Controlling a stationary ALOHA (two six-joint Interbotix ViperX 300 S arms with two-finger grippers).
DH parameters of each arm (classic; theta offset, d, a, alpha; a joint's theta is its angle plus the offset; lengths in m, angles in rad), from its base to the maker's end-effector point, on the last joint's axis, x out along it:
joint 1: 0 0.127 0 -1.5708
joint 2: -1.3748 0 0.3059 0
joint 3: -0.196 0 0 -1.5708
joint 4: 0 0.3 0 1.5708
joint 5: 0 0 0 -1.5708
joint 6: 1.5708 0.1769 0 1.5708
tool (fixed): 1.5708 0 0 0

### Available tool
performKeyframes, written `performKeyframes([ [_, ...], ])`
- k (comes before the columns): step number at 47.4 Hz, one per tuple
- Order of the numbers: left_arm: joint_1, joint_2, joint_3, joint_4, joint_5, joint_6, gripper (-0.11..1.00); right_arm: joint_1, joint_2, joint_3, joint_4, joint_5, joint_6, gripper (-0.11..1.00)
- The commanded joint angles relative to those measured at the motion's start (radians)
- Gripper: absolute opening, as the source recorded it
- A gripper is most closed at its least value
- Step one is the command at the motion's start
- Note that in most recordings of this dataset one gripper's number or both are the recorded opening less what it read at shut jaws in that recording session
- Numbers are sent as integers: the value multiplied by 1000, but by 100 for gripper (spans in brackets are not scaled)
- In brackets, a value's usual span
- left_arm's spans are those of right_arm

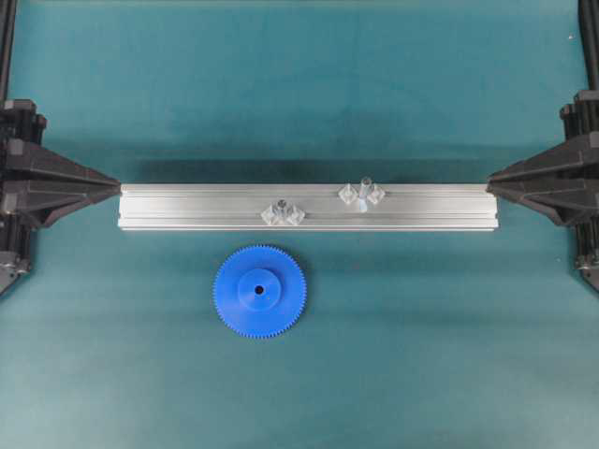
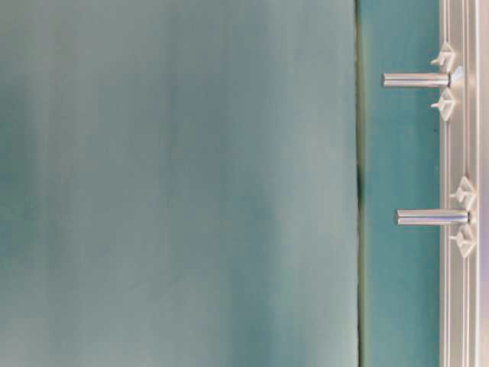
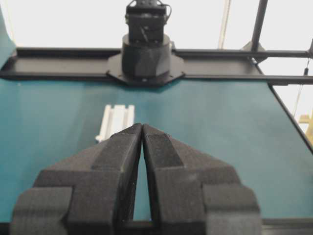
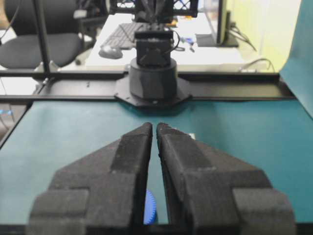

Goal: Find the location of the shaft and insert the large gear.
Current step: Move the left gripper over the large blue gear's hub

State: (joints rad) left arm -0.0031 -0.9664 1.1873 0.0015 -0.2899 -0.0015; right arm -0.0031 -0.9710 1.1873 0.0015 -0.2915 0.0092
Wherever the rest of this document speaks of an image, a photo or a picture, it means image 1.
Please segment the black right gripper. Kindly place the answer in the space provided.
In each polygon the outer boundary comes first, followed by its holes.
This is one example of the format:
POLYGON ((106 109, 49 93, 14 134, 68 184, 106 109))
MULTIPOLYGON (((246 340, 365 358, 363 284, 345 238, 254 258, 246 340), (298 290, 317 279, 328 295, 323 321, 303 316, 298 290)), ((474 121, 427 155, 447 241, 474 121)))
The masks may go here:
MULTIPOLYGON (((574 227, 577 254, 575 268, 581 279, 598 293, 598 207, 582 219, 571 210, 530 199, 518 191, 493 189, 502 182, 520 181, 554 174, 578 164, 577 141, 573 138, 598 131, 598 92, 579 91, 572 103, 560 110, 566 141, 533 157, 516 162, 489 176, 487 192, 547 217, 556 226, 574 227)), ((567 178, 584 181, 584 198, 598 193, 598 164, 577 168, 567 178)))

